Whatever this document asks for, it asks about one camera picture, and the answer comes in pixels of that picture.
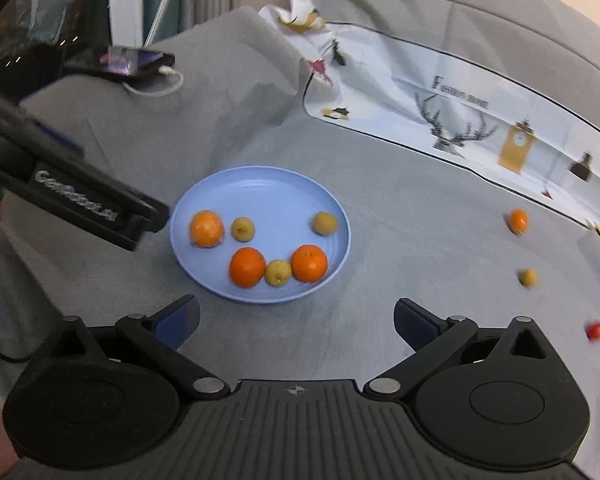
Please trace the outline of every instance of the table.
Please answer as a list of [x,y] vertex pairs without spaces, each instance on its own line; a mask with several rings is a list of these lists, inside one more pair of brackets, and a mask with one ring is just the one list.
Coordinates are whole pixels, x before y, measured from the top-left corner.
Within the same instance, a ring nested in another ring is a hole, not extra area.
[[[184,355],[240,378],[354,378],[359,384],[411,354],[392,311],[408,297],[440,317],[481,326],[533,317],[583,390],[592,413],[576,463],[600,471],[600,239],[569,218],[470,171],[314,120],[302,108],[299,59],[252,11],[239,10],[165,41],[186,78],[182,105],[151,112],[113,83],[72,76],[26,107],[86,147],[90,160],[173,206],[200,178],[246,164],[298,171],[327,187],[349,216],[347,265],[302,300],[232,303],[203,290],[171,254],[168,230],[127,253],[20,200],[4,230],[51,301],[87,324],[152,313],[187,292],[202,308]],[[517,237],[504,215],[523,208]],[[540,282],[523,288],[518,270]]]

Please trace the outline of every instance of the orange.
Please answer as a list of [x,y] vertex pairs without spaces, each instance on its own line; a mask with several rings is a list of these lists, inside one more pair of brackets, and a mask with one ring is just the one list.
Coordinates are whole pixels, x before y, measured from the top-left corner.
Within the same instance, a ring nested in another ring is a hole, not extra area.
[[529,227],[529,218],[522,209],[514,209],[509,215],[509,229],[517,235],[521,235]]
[[198,211],[189,224],[189,238],[197,247],[215,247],[224,238],[224,225],[217,213]]
[[299,282],[317,282],[327,267],[327,255],[315,245],[302,245],[291,255],[291,272]]
[[264,276],[267,263],[264,256],[253,247],[243,247],[235,251],[229,263],[229,277],[242,288],[250,288]]

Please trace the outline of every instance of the white charging cable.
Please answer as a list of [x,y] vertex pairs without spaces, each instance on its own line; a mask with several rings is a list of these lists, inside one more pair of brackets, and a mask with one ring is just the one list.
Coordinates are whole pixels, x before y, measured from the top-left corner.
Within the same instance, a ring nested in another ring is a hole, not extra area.
[[156,90],[155,92],[143,92],[133,88],[131,85],[125,82],[122,83],[122,86],[125,87],[128,92],[142,97],[165,97],[169,94],[173,94],[176,90],[179,90],[184,83],[184,76],[182,75],[182,72],[179,72],[168,65],[161,65],[158,67],[158,72],[163,75],[174,75],[178,78],[178,80],[169,88],[165,88],[164,90]]

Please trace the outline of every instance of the blue plate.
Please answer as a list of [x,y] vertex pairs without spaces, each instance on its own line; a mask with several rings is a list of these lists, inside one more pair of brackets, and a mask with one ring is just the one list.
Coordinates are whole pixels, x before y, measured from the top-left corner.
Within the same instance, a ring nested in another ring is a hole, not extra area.
[[[203,209],[217,212],[224,223],[224,241],[212,249],[194,247],[189,241],[191,217]],[[318,211],[338,219],[334,235],[311,231]],[[231,224],[238,216],[247,216],[256,227],[250,242],[243,244],[231,236]],[[256,248],[269,263],[288,261],[305,244],[317,245],[327,255],[329,268],[319,282],[291,278],[274,288],[262,279],[252,288],[240,288],[229,279],[229,261],[241,247]],[[171,217],[171,247],[187,274],[219,296],[245,303],[281,303],[310,294],[339,272],[350,244],[349,219],[331,193],[304,175],[269,166],[244,166],[208,176],[183,195]]]

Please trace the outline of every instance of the red fruit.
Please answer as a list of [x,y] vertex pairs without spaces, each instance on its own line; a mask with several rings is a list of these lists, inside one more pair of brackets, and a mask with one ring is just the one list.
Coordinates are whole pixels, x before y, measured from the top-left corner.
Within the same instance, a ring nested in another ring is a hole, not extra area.
[[589,341],[600,339],[600,322],[596,321],[595,323],[588,324],[585,332]]

